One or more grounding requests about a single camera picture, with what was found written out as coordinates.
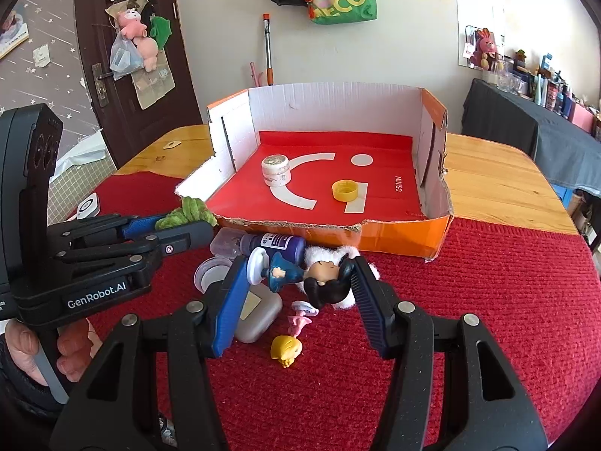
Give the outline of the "person's left hand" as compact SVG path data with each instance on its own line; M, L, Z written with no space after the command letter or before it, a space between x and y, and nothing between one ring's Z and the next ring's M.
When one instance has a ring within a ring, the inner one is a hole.
M36 334L22 323L10 320L5 327L4 336L8 352L16 366L38 384L47 386L33 359L40 349ZM60 353L57 369L70 382L78 382L101 345L101 339L87 319L65 326L57 340Z

